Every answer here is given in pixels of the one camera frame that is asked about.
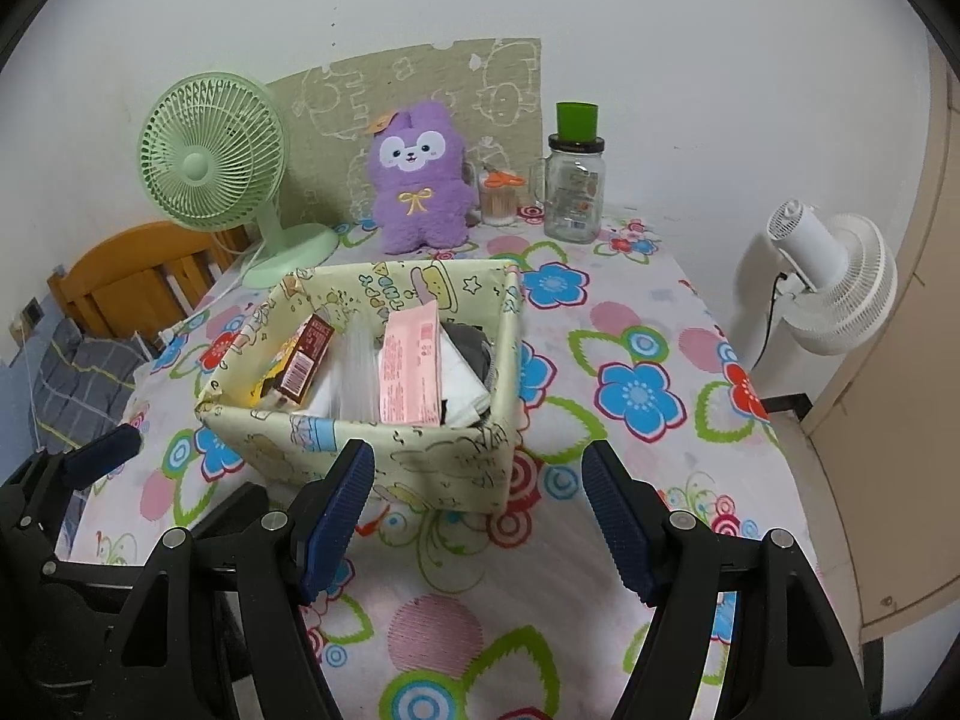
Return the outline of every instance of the white fan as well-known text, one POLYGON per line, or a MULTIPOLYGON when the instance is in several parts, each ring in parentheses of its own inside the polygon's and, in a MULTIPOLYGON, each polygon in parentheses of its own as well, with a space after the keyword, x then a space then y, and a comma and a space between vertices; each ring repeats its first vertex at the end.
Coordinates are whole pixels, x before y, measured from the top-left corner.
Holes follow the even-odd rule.
POLYGON ((800 346, 843 354, 877 332, 896 296, 894 254, 877 225, 856 214, 824 224, 789 200, 771 214, 767 234, 795 269, 778 288, 774 313, 800 346))

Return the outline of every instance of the wooden door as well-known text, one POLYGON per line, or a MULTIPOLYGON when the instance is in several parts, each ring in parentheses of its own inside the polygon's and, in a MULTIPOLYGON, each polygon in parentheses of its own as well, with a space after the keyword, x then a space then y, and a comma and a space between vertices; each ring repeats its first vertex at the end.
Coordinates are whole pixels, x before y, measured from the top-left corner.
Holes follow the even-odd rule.
POLYGON ((960 114, 904 298, 810 437, 843 519, 863 638, 960 597, 960 114))

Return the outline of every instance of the black mechanical arm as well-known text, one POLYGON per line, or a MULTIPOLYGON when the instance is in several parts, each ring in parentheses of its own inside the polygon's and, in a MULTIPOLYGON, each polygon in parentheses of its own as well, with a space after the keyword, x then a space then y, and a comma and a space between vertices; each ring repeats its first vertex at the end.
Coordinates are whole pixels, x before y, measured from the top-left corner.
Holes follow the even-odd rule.
MULTIPOLYGON (((247 483, 192 532, 167 531, 146 565, 60 562, 73 490, 139 449, 121 426, 80 450, 40 452, 0 488, 0 683, 12 717, 237 718, 232 682, 253 674, 266 720, 339 720, 298 605, 328 586, 373 485, 352 440, 287 512, 247 483), (239 597, 240 632, 222 591, 239 597)), ((720 536, 669 512, 606 442, 584 452, 584 488, 624 584, 656 608, 616 720, 686 720, 717 593, 736 591, 718 720, 870 716, 836 617, 790 533, 720 536)))

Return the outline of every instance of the plush toy face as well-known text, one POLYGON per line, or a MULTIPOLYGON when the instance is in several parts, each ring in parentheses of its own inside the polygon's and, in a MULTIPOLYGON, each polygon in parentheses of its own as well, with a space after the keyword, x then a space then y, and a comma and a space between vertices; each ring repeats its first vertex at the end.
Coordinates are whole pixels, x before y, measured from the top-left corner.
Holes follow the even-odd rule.
POLYGON ((374 137, 368 172, 378 187, 457 179, 463 158, 464 139, 453 128, 448 110, 427 100, 398 111, 374 137))
POLYGON ((403 143, 400 135, 391 135, 380 144, 380 163, 383 167, 399 167, 403 172, 414 172, 427 162, 440 159, 445 151, 446 141, 434 129, 422 132, 413 146, 403 143))

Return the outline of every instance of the fan base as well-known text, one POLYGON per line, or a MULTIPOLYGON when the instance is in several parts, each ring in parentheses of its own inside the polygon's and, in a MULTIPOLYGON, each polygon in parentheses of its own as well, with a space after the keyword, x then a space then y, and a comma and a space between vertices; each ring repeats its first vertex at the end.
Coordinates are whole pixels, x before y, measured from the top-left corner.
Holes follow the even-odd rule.
POLYGON ((283 230, 287 247, 276 254, 261 251, 251 269, 243 277, 243 286, 266 290, 297 268, 318 266, 336 250, 340 239, 325 224, 298 224, 283 230))

